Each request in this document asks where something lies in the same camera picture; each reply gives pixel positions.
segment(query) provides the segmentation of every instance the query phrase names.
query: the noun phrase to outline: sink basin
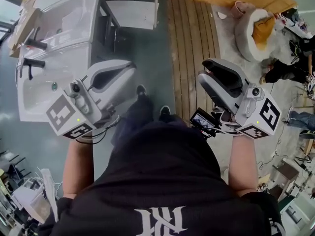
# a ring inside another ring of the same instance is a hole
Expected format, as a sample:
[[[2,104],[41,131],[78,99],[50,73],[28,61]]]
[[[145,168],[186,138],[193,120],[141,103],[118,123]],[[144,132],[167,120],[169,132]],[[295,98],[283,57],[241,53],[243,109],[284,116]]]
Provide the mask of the sink basin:
[[[69,45],[92,42],[98,1],[61,0],[44,9],[35,29],[40,27],[36,40],[46,43],[47,49],[29,47],[24,57],[39,57]]]
[[[64,89],[74,79],[85,76],[90,67],[90,53],[91,44],[85,42],[44,54],[36,59],[45,61],[45,67],[32,67],[32,80],[29,80],[27,66],[22,67],[20,78],[21,66],[18,65],[20,120],[47,122],[45,112],[56,89]]]

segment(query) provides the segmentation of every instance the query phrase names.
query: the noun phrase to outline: faucet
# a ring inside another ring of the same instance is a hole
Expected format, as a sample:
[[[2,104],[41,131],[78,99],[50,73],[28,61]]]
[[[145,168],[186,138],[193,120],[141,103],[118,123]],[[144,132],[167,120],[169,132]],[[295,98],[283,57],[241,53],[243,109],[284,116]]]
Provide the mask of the faucet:
[[[33,29],[30,32],[30,34],[28,35],[28,37],[26,38],[24,44],[29,45],[29,46],[33,46],[35,48],[39,48],[42,50],[46,50],[48,45],[46,43],[43,43],[43,42],[36,40],[36,36],[37,36],[39,30],[40,30],[40,27],[37,27],[35,31]]]
[[[45,67],[45,61],[23,58],[22,62],[21,62],[21,67],[20,67],[20,78],[22,77],[22,70],[23,70],[23,66],[25,66],[25,65],[29,66],[29,80],[31,81],[33,79],[32,66],[44,68]]]

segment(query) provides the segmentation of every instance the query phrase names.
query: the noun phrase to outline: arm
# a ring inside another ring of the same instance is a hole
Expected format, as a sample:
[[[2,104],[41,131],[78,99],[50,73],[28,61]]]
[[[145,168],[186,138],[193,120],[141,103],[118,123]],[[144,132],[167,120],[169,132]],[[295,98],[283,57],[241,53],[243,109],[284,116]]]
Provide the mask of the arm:
[[[228,184],[240,197],[257,190],[258,170],[254,140],[247,136],[233,137]]]
[[[74,199],[93,182],[93,145],[71,141],[63,171],[63,196]]]
[[[309,55],[309,74],[312,75],[313,67],[312,67],[312,54]]]

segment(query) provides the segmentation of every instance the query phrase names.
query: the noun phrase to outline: drain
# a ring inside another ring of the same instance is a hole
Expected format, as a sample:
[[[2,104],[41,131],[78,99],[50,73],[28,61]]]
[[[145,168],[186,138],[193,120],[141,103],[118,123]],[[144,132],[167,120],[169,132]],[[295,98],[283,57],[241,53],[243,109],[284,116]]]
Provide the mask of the drain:
[[[53,82],[52,85],[51,85],[51,89],[52,89],[53,91],[56,91],[57,88],[58,88],[58,84],[57,84],[56,82]]]

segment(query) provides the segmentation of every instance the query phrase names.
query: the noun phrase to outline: wooden floor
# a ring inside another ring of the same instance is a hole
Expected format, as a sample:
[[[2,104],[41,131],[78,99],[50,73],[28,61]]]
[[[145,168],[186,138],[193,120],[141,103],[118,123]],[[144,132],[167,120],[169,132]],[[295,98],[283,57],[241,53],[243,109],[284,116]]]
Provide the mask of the wooden floor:
[[[199,84],[203,60],[220,58],[218,35],[210,4],[168,0],[176,114],[189,123],[198,107],[210,112],[212,100]]]

